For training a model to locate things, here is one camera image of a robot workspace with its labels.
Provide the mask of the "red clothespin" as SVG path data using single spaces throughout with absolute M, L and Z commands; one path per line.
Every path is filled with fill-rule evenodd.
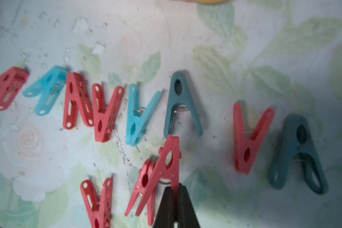
M 91 180 L 84 180 L 80 184 L 80 189 L 91 227 L 110 228 L 113 179 L 110 177 L 105 180 L 100 197 Z
M 27 70 L 14 66 L 0 75 L 0 111 L 9 108 L 28 77 Z
M 100 84 L 92 85 L 95 141 L 106 143 L 110 140 L 124 96 L 124 88 L 117 86 L 108 106 L 105 106 L 103 88 Z
M 148 180 L 145 192 L 139 202 L 135 215 L 140 216 L 153 190 L 157 186 L 159 179 L 169 179 L 174 196 L 174 206 L 177 206 L 179 188 L 180 159 L 180 139 L 177 136 L 169 135 L 166 143 L 159 149 L 159 159 L 157 160 L 153 172 Z
M 84 77 L 76 72 L 68 73 L 64 101 L 63 127 L 70 130 L 76 127 L 78 114 L 83 123 L 94 126 L 93 108 L 86 88 Z
M 139 171 L 139 177 L 136 181 L 134 190 L 132 192 L 131 198 L 128 203 L 128 207 L 125 211 L 125 216 L 128 216 L 132 207 L 134 206 L 136 199 L 139 195 L 143 195 L 145 192 L 145 188 L 147 186 L 148 180 L 153 172 L 154 166 L 156 162 L 153 162 L 151 159 L 148 159 L 142 166 Z M 153 190 L 151 197 L 147 201 L 147 219 L 148 225 L 152 226 L 154 224 L 155 218 L 155 197 L 156 197 L 156 188 Z
M 239 102 L 233 105 L 235 169 L 248 175 L 256 156 L 268 133 L 275 116 L 275 111 L 268 108 L 260 118 L 250 138 L 245 137 L 242 107 Z

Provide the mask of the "light blue clothespin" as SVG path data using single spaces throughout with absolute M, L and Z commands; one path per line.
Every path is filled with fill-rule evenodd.
M 136 84 L 129 86 L 128 112 L 127 112 L 127 128 L 126 128 L 126 144 L 136 146 L 141 137 L 144 135 L 146 126 L 148 125 L 158 103 L 161 100 L 161 92 L 157 91 L 146 109 L 139 113 L 139 93 Z

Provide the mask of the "yellow storage box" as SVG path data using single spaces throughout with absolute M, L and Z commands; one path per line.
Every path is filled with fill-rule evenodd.
M 202 3 L 202 4 L 220 4 L 226 1 L 228 0 L 196 0 L 196 2 Z

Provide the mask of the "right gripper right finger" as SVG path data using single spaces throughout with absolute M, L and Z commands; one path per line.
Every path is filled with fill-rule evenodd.
M 178 188 L 177 211 L 177 222 L 179 228 L 200 228 L 187 188 L 182 184 L 179 184 Z

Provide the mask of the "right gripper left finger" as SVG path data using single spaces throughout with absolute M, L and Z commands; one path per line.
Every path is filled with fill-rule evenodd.
M 171 187 L 164 189 L 153 228 L 173 228 L 175 224 L 175 195 Z

